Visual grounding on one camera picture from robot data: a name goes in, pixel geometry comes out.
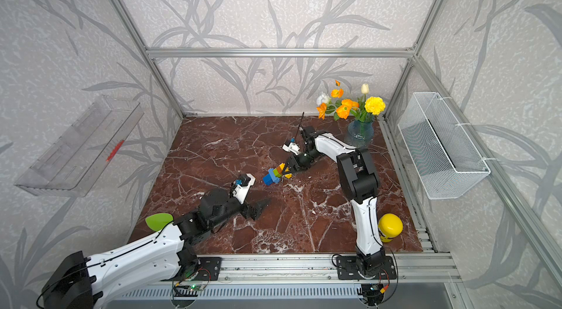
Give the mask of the right circuit board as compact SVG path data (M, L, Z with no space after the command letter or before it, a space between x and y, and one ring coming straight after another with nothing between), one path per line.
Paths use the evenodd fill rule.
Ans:
M357 294L364 305L376 307L384 302L387 289L383 284L362 284Z

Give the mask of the circuit board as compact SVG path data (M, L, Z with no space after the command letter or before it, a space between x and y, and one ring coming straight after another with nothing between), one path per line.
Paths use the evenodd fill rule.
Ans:
M172 295L174 297L197 297L199 293L204 291L209 282L201 284L189 284L187 282L178 282L172 287Z
M364 305L376 307L384 302L387 289L383 284L362 284L357 294Z

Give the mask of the left circuit board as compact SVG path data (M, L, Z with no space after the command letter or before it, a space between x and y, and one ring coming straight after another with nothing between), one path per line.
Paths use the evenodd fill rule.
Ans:
M209 282L201 284L189 284L187 282L178 282L172 287L172 295L174 297L197 297L199 293L204 291Z

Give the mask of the light blue long lego brick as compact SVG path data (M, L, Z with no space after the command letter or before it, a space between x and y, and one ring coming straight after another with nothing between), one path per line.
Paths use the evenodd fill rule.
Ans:
M278 184L279 181L280 181L280 179L277 180L277 179L273 176L272 170L273 170L273 169L269 169L268 172L267 172L267 175L269 175L269 177L270 177L270 179L271 179L271 181L272 181L272 184Z

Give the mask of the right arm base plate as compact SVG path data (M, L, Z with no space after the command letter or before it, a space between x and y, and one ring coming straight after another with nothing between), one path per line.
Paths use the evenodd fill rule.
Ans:
M393 281L397 279L396 265L392 256L386 256L386 259L380 266L375 268L375 272L371 275L362 275L357 265L355 256L343 256L341 254L333 254L331 258L332 265L337 270L339 280L376 280L376 281Z

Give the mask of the clear plastic tray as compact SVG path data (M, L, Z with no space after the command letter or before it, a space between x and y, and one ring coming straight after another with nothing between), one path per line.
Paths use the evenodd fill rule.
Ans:
M99 96L15 186L34 196L86 196L143 114L137 101Z

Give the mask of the orange yellow flower bouquet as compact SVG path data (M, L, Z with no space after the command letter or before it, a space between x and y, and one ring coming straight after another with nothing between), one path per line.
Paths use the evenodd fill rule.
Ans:
M371 123L386 110L383 98L370 96L370 86L367 83L361 85L360 97L353 100L344 98L344 89L338 80L330 94L322 93L317 97L316 105L319 119L324 120L327 115L331 115L334 120L353 117L360 123Z

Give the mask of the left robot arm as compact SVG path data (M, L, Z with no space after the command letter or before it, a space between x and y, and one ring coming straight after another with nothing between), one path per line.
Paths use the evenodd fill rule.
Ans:
M270 202L240 202L225 189L211 190L196 209L149 236L105 253L66 256L42 287L36 306L102 308L129 291L197 270L195 245L237 215L257 220Z

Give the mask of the green plastic leaf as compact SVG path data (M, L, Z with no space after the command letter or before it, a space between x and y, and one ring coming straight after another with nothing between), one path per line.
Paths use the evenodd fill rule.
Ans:
M165 212L150 215L145 219L146 225L154 232L161 231L173 221L174 217L171 214Z

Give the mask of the aluminium frame crossbar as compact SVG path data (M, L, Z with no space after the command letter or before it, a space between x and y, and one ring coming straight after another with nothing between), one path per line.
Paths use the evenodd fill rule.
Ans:
M410 58L414 55L414 50L409 48L149 48L144 51L150 58Z

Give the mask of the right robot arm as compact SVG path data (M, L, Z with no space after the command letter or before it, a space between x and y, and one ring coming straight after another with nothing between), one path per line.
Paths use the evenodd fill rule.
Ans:
M285 168L290 172L305 171L322 157L337 164L340 187L351 202L357 225L358 272L365 278L376 276L386 261L386 252L375 225L381 182L370 152L348 145L326 131L315 131L312 126L300 128L299 132L304 149L294 139L285 141L282 149L289 153Z

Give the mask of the aluminium front rail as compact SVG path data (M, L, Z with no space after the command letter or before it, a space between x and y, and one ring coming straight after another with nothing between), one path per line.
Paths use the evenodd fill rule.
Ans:
M446 283L460 282L460 274L448 253L397 253L393 257L397 267L394 283ZM223 255L218 281L213 284L320 284L338 279L337 270L332 265L329 254L250 254ZM137 289L158 281L178 281L190 275L193 269L180 270L177 261L170 257L164 260L149 261L134 270L131 266L116 260L88 269L95 276L95 286L108 284L104 275L117 280L120 275L130 281L131 288Z

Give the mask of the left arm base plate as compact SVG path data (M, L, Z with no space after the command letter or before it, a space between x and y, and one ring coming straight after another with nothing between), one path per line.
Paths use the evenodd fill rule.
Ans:
M218 281L222 258L219 256L198 257L196 266L188 278L190 281Z

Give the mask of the yellow long lego brick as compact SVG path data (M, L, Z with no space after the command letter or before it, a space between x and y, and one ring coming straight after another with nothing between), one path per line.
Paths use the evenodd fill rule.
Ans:
M282 177L280 178L287 178L287 179L291 179L292 174L291 174L291 170L289 167L286 167L285 164L280 164L279 166L283 167L282 170Z

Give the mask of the yellow bottle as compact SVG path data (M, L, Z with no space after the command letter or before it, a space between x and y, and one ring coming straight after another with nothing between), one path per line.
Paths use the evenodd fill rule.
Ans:
M378 221L378 230L381 241L383 243L390 243L402 233L402 220L395 214L387 213Z

